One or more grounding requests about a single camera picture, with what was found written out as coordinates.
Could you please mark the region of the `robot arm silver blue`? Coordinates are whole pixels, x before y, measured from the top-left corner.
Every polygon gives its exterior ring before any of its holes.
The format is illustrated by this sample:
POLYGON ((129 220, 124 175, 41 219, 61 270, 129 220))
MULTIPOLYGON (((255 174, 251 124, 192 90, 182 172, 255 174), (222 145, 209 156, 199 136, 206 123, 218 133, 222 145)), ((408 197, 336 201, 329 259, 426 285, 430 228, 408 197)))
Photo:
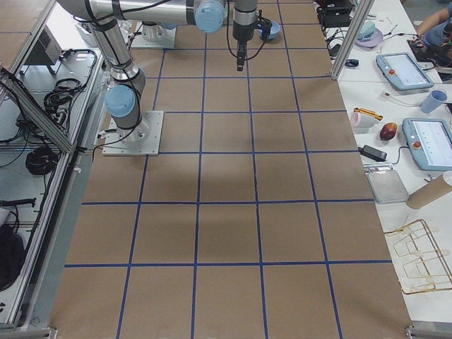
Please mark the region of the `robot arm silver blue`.
POLYGON ((177 27, 174 23, 156 23, 152 21, 143 21, 142 36, 149 42, 157 42, 166 38, 169 31, 177 27))
POLYGON ((87 24, 111 70, 115 86, 105 96, 121 140, 145 133, 141 94, 144 72, 134 63, 119 29, 119 21, 195 25, 200 31, 217 32, 227 17, 228 1, 60 1, 75 19, 87 24))

